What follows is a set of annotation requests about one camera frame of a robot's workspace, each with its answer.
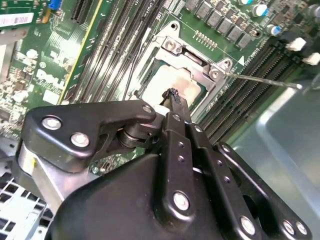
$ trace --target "blue connector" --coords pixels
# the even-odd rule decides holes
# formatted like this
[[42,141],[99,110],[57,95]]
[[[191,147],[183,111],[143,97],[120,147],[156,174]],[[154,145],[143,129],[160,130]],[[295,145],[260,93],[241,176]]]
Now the blue connector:
[[48,7],[52,10],[58,10],[60,8],[62,0],[51,0]]

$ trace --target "capacitor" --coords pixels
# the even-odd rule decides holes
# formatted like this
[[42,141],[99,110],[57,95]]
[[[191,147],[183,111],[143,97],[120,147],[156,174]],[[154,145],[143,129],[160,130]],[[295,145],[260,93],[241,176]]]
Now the capacitor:
[[252,15],[255,17],[263,17],[268,13],[268,6],[265,4],[256,4],[252,8]]
[[308,8],[308,14],[313,18],[320,18],[320,5],[313,4]]
[[238,3],[240,5],[247,5],[247,4],[250,4],[252,3],[253,0],[238,0]]
[[277,36],[281,33],[281,28],[279,26],[269,24],[268,26],[266,26],[266,32],[271,36]]

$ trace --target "white sticker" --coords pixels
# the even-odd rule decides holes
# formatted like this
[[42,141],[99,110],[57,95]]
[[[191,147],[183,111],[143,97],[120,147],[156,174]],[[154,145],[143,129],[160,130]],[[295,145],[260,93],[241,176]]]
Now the white sticker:
[[53,104],[53,105],[57,105],[58,101],[59,101],[59,94],[56,94],[50,90],[45,90],[44,95],[43,95],[43,101]]
[[15,26],[19,24],[29,24],[34,18],[33,12],[2,14],[0,15],[0,27]]

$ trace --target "barcode label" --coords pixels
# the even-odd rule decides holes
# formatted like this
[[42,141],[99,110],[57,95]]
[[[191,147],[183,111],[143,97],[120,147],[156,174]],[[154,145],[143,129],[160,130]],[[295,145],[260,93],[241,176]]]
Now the barcode label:
[[0,15],[0,27],[29,24],[34,18],[33,12]]

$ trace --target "green circuit board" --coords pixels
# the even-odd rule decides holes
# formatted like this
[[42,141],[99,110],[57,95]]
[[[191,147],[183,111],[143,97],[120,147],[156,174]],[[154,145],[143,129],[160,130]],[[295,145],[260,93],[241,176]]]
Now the green circuit board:
[[[152,6],[154,2],[150,0],[148,4]],[[196,2],[194,9],[190,10],[185,6],[188,1],[166,0],[150,26],[151,34],[145,46],[162,28],[175,20],[180,24],[179,37],[182,40],[214,62],[224,57],[232,59],[231,71],[241,73],[270,38],[266,31],[269,24],[275,24],[283,31],[296,27],[310,39],[316,37],[311,34],[314,29],[318,30],[314,21],[307,17],[308,4],[303,0],[254,0],[246,6],[240,6],[236,0],[225,0],[219,14],[222,19],[229,19],[232,28],[238,27],[242,36],[249,38],[244,44],[240,43],[240,38],[231,39],[227,33],[221,33],[216,27],[210,26],[208,21],[211,13],[199,16],[202,5],[209,5],[212,12],[216,11],[222,1]],[[116,19],[121,17],[122,8],[129,5],[130,1],[94,0],[88,17],[81,24],[71,19],[76,3],[76,0],[63,1],[60,9],[49,13],[47,23],[32,25],[28,35],[15,44],[7,79],[0,83],[0,111],[1,115],[5,116],[0,122],[0,131],[3,135],[19,138],[24,115],[28,110],[40,106],[68,104],[71,93],[74,94],[75,90],[77,93],[81,92],[81,87],[84,88],[86,85],[85,82],[80,82],[86,64],[94,53],[98,53],[104,47],[101,42],[110,34],[112,28],[117,27]],[[269,12],[266,16],[252,16],[251,9],[255,4],[268,5]],[[128,22],[134,14],[137,14],[138,5],[138,0],[132,2],[128,19],[110,48],[117,49],[116,44],[125,39],[126,28],[129,28]],[[281,12],[286,6],[289,6],[289,9]],[[302,15],[299,22],[295,20],[298,14]],[[239,18],[243,19],[241,23],[237,22]],[[131,42],[120,59],[124,59],[132,46]],[[116,52],[111,51],[109,57],[111,58]],[[100,72],[96,77],[92,94],[99,89],[103,69]],[[104,89],[104,94],[108,93],[109,86]],[[113,100],[121,99],[122,92],[123,87],[117,88]]]

